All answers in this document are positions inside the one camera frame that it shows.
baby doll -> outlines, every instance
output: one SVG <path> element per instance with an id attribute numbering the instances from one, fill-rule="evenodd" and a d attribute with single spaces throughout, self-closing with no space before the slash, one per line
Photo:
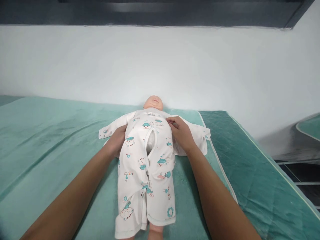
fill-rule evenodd
<path id="1" fill-rule="evenodd" d="M 146 230 L 148 220 L 156 226 L 176 221 L 172 170 L 175 155 L 186 154 L 172 140 L 171 128 L 166 121 L 171 115 L 162 111 L 161 99 L 151 96 L 143 108 L 123 115 L 99 131 L 102 139 L 128 124 L 119 156 L 116 239 L 129 238 L 140 229 Z M 206 155 L 210 129 L 185 122 Z"/>

onesie sleeve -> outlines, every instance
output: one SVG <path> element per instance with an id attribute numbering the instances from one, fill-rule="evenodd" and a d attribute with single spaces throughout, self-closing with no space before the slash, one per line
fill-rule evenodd
<path id="1" fill-rule="evenodd" d="M 187 120 L 183 119 L 182 117 L 180 118 L 189 126 L 193 140 L 197 144 L 198 148 L 201 150 L 203 155 L 207 155 L 208 153 L 207 140 L 209 140 L 211 136 L 210 129 L 200 125 L 190 123 Z M 174 148 L 175 155 L 179 155 L 179 156 L 187 155 L 176 141 L 174 141 L 173 148 Z"/>
<path id="2" fill-rule="evenodd" d="M 99 130 L 99 139 L 110 137 L 118 127 L 128 124 L 128 122 L 134 118 L 136 112 L 137 111 L 125 114 L 114 120 L 110 125 L 101 128 Z"/>

dark skin arm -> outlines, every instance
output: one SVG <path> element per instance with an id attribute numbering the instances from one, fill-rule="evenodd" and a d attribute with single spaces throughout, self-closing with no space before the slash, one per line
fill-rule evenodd
<path id="1" fill-rule="evenodd" d="M 31 225 L 21 240 L 70 240 L 75 234 L 98 184 L 120 151 L 127 125 L 119 127 L 106 145 Z"/>
<path id="2" fill-rule="evenodd" d="M 188 125 L 180 117 L 170 117 L 167 121 L 173 136 L 189 158 L 212 239 L 261 240 L 249 219 L 195 144 Z"/>

white wall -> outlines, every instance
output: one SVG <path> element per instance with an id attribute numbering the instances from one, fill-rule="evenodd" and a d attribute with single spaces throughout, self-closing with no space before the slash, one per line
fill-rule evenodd
<path id="1" fill-rule="evenodd" d="M 319 12 L 316 0 L 285 31 L 0 26 L 0 94 L 130 105 L 156 94 L 226 110 L 263 140 L 320 111 Z"/>

cartoon animal print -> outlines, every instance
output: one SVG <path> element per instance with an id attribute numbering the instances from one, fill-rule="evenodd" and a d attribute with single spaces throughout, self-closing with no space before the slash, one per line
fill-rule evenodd
<path id="1" fill-rule="evenodd" d="M 127 205 L 124 207 L 124 209 L 121 211 L 120 216 L 124 221 L 126 221 L 133 213 L 133 208 L 129 207 L 131 202 L 129 201 Z"/>
<path id="2" fill-rule="evenodd" d="M 140 169 L 141 170 L 145 170 L 146 169 L 146 160 L 144 158 L 140 158 L 138 160 L 139 164 L 140 164 Z"/>
<path id="3" fill-rule="evenodd" d="M 133 172 L 125 172 L 124 175 L 126 176 L 126 180 L 128 180 L 128 176 L 133 175 Z"/>
<path id="4" fill-rule="evenodd" d="M 161 167 L 163 164 L 168 164 L 170 161 L 170 158 L 167 157 L 166 159 L 163 159 L 162 156 L 160 156 L 160 160 L 158 161 L 157 167 Z"/>
<path id="5" fill-rule="evenodd" d="M 150 122 L 150 123 L 144 122 L 144 124 L 142 125 L 142 128 L 149 129 L 153 124 L 154 124 L 153 122 Z"/>
<path id="6" fill-rule="evenodd" d="M 149 180 L 147 185 L 143 185 L 142 186 L 142 189 L 146 189 L 147 190 L 147 194 L 149 194 L 150 197 L 153 197 L 153 191 L 151 191 L 151 188 L 152 188 L 152 183 L 151 181 Z"/>
<path id="7" fill-rule="evenodd" d="M 167 140 L 167 146 L 172 148 L 172 139 L 171 138 L 166 138 Z"/>
<path id="8" fill-rule="evenodd" d="M 163 124 L 162 124 L 162 121 L 161 121 L 161 120 L 159 120 L 159 119 L 155 119 L 154 121 L 155 121 L 156 126 L 158 126 L 158 127 L 163 126 Z"/>
<path id="9" fill-rule="evenodd" d="M 132 146 L 133 144 L 134 144 L 134 141 L 133 141 L 133 139 L 134 139 L 134 137 L 128 137 L 128 138 L 126 138 L 126 145 L 127 145 L 127 147 L 130 147 L 130 146 Z"/>
<path id="10" fill-rule="evenodd" d="M 164 173 L 159 173 L 157 178 L 165 179 L 165 178 L 169 178 L 170 176 L 171 176 L 171 172 L 164 172 Z"/>
<path id="11" fill-rule="evenodd" d="M 169 187 L 167 189 L 163 189 L 163 192 L 165 192 L 168 195 L 168 200 L 170 200 L 171 196 L 169 193 Z"/>
<path id="12" fill-rule="evenodd" d="M 172 218 L 172 216 L 173 216 L 173 208 L 172 207 L 168 208 L 167 214 L 168 214 L 169 218 Z"/>
<path id="13" fill-rule="evenodd" d="M 157 167 L 161 167 L 163 164 L 166 163 L 166 160 L 162 158 L 162 156 L 160 157 L 160 160 L 158 161 L 158 165 Z"/>

